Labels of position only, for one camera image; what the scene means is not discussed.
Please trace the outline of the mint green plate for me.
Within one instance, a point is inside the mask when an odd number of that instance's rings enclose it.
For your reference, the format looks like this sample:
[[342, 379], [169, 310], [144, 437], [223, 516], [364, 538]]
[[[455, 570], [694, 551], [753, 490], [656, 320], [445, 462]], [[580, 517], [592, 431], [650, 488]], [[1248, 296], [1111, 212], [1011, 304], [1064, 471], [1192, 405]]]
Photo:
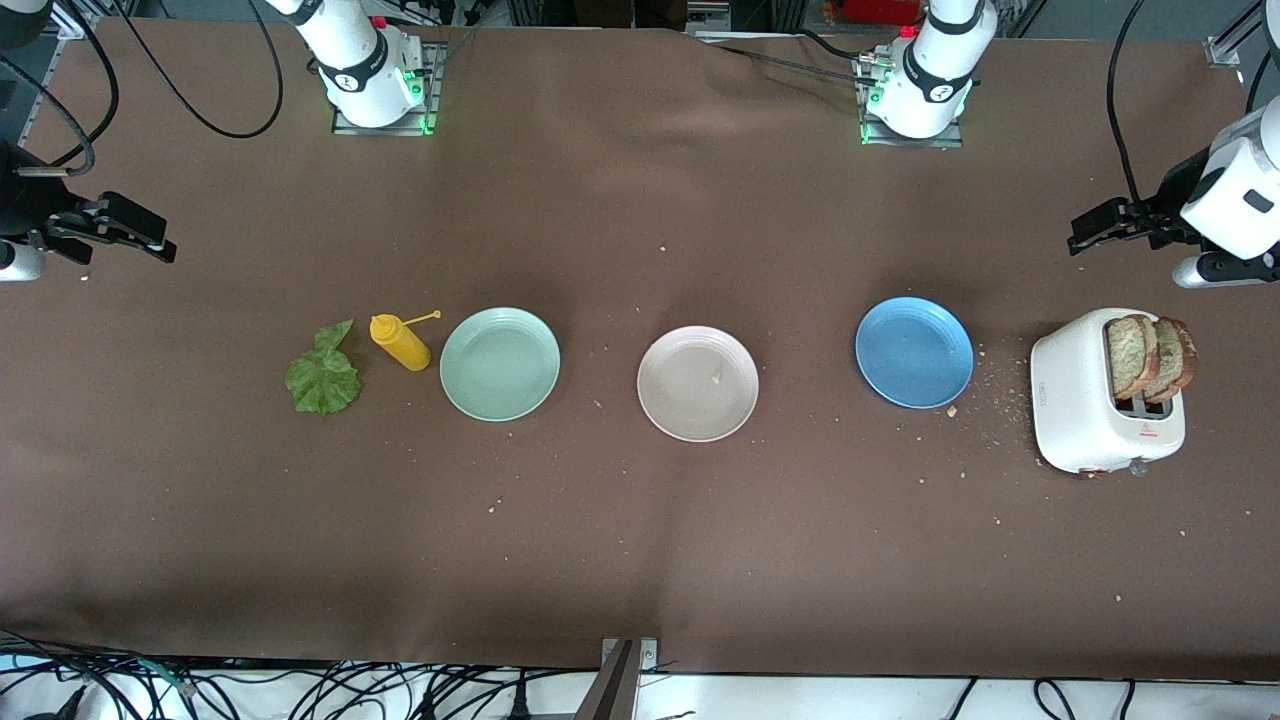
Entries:
[[535, 411], [561, 375], [550, 327], [518, 307], [489, 307], [462, 320], [439, 360], [445, 397], [466, 416], [512, 421]]

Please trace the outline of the red box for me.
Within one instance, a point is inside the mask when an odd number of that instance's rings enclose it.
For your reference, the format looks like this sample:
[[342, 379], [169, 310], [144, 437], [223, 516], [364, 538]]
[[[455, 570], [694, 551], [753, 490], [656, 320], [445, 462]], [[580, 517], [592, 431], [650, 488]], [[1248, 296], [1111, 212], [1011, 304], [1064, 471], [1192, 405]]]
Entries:
[[924, 0], [823, 0], [833, 20], [859, 26], [913, 26], [919, 22]]

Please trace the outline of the beige plate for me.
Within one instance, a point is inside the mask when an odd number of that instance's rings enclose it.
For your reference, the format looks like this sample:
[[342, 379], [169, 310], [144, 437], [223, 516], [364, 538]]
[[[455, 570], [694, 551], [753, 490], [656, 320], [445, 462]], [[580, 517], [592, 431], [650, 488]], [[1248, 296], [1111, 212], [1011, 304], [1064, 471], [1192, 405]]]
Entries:
[[[721, 383], [712, 375], [722, 372]], [[760, 393], [756, 364], [742, 342], [708, 325], [685, 325], [643, 355], [637, 400], [650, 423], [690, 443], [723, 439], [753, 415]]]

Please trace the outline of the white toaster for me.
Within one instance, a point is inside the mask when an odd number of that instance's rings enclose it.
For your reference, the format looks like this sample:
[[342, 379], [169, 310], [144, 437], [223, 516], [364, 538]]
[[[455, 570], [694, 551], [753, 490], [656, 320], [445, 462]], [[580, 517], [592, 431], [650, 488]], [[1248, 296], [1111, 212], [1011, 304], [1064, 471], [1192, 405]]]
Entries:
[[1184, 398], [1148, 405], [1144, 395], [1115, 401], [1105, 327], [1129, 307], [1089, 311], [1038, 340], [1030, 351], [1030, 405], [1041, 456], [1059, 470], [1092, 475], [1146, 466], [1180, 450], [1187, 437]]

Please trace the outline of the yellow mustard squeeze bottle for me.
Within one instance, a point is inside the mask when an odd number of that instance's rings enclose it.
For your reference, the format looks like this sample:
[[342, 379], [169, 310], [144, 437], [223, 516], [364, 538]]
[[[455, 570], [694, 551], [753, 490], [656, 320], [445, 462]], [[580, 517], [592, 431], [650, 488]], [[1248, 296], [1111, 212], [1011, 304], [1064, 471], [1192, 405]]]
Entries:
[[411, 372], [421, 372], [430, 365], [433, 356], [430, 348], [416, 334], [413, 325], [440, 316], [440, 310], [412, 319], [379, 314], [370, 318], [367, 331], [372, 342], [402, 366]]

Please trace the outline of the green lettuce leaf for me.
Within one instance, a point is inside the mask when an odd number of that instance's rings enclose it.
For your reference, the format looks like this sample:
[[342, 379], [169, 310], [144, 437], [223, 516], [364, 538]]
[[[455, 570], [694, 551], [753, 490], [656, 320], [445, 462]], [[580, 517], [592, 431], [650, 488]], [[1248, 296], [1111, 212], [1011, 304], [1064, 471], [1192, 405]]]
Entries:
[[351, 319], [321, 328], [312, 347], [291, 363], [285, 388], [297, 413], [330, 415], [348, 407], [362, 389], [358, 369], [340, 350]]

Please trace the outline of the brown tablecloth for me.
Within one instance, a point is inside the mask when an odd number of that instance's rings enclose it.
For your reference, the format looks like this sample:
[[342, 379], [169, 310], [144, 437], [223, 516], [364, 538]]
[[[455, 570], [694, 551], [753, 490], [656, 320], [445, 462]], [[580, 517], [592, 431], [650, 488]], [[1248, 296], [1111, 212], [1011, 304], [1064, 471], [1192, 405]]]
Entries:
[[[1073, 258], [1119, 195], [1103, 44], [996, 44], [960, 149], [864, 146], [856, 99], [671, 32], [454, 31], [428, 137], [338, 137], [273, 33], [275, 126], [177, 104], [128, 28], [79, 193], [169, 223], [0, 286], [0, 629], [141, 653], [678, 671], [1280, 680], [1280, 288], [1188, 291], [1179, 249]], [[966, 391], [916, 410], [852, 359], [900, 296], [950, 310]], [[518, 307], [559, 379], [512, 421], [445, 397], [466, 318]], [[1036, 442], [1033, 345], [1129, 307], [1185, 322], [1187, 437], [1129, 470]], [[413, 325], [430, 365], [372, 342]], [[362, 389], [297, 413], [292, 361], [351, 319]], [[708, 325], [760, 378], [690, 443], [643, 355]], [[947, 416], [948, 406], [957, 409]], [[488, 509], [497, 503], [494, 514]]]

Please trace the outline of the brown bread slice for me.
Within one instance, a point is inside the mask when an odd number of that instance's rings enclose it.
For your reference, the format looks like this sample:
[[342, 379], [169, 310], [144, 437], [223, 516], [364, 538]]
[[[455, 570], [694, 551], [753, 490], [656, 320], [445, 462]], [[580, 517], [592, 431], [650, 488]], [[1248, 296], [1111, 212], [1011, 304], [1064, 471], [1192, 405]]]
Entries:
[[1143, 395], [1161, 368], [1155, 322], [1144, 314], [1116, 318], [1105, 327], [1105, 338], [1114, 400]]
[[1155, 323], [1155, 331], [1160, 369], [1144, 392], [1148, 405], [1164, 404], [1179, 396], [1194, 378], [1198, 363], [1193, 334], [1184, 322], [1162, 316]]

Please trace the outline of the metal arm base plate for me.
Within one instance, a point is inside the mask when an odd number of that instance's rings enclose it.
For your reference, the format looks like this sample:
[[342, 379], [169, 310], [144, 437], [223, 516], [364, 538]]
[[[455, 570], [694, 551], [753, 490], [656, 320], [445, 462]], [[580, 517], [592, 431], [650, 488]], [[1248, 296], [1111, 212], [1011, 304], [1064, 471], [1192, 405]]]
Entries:
[[419, 137], [435, 132], [442, 91], [445, 81], [445, 64], [449, 46], [440, 42], [424, 42], [410, 37], [403, 41], [399, 60], [383, 74], [384, 81], [394, 88], [392, 94], [381, 94], [375, 102], [353, 102], [361, 117], [389, 119], [390, 111], [403, 113], [394, 120], [381, 126], [361, 126], [344, 114], [344, 108], [335, 105], [332, 131], [334, 135]]
[[902, 45], [881, 44], [851, 63], [858, 90], [860, 137], [864, 145], [879, 143], [915, 149], [960, 149], [959, 117], [972, 79], [938, 83], [928, 79], [916, 87], [900, 73]]

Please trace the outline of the blue plate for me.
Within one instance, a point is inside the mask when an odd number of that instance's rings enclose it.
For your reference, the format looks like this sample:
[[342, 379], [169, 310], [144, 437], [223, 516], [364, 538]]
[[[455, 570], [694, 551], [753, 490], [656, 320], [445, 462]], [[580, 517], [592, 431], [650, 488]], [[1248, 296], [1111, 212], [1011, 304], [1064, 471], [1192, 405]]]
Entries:
[[977, 366], [963, 323], [928, 299], [900, 296], [868, 310], [851, 341], [864, 382], [900, 407], [932, 410], [959, 398]]

